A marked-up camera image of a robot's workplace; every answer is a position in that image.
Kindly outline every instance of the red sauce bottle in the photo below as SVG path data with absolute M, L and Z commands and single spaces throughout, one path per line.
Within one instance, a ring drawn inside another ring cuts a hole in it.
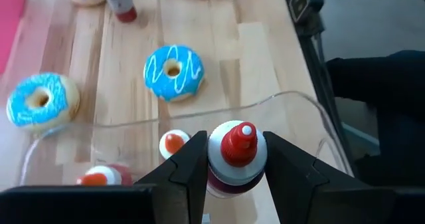
M 107 0 L 111 10 L 116 17 L 123 23 L 136 20 L 137 11 L 135 10 L 133 0 Z

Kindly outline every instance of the donut hole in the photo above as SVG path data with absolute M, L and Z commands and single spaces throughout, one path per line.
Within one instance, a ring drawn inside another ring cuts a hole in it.
M 170 78 L 176 78 L 181 72 L 181 62 L 170 58 L 165 61 L 164 65 L 165 74 Z
M 27 98 L 27 105 L 30 108 L 43 108 L 49 101 L 49 92 L 43 88 L 38 88 Z

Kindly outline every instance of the black fabric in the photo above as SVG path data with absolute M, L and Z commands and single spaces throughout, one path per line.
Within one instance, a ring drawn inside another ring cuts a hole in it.
M 425 52 L 337 58 L 327 67 L 336 96 L 377 108 L 381 154 L 357 162 L 364 181 L 425 185 Z

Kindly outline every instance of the red bottle cap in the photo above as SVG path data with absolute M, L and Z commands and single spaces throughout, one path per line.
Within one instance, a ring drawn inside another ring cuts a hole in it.
M 137 19 L 137 11 L 132 7 L 129 11 L 122 14 L 116 14 L 116 16 L 121 22 L 129 23 Z
M 170 154 L 176 154 L 181 147 L 185 145 L 185 141 L 177 134 L 167 134 L 165 137 L 165 148 Z
M 81 178 L 81 185 L 99 186 L 107 182 L 108 178 L 103 173 L 86 174 Z
M 221 141 L 221 155 L 234 167 L 248 165 L 257 153 L 257 130 L 250 122 L 233 127 Z

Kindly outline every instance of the transparent plastic container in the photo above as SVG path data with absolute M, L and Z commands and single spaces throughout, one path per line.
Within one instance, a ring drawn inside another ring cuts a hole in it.
M 190 135 L 199 130 L 211 133 L 219 124 L 228 120 L 249 121 L 262 132 L 274 132 L 329 165 L 352 175 L 323 108 L 303 94 L 283 92 L 237 109 L 113 126 L 71 123 L 49 130 L 28 148 L 19 184 L 74 185 L 85 171 L 100 164 L 125 165 L 130 168 L 135 181 L 163 162 L 158 143 L 166 131 L 180 129 Z M 267 206 L 271 208 L 268 211 L 264 209 Z M 249 215 L 241 216 L 238 210 L 255 211 L 256 218 L 262 220 L 259 223 L 273 218 L 277 220 L 265 176 L 254 189 L 232 199 L 217 199 L 207 194 L 205 213 L 210 213 L 212 221 L 215 218 L 217 223 L 234 223 L 225 219 L 226 215 L 236 215 L 238 220 L 252 218 Z

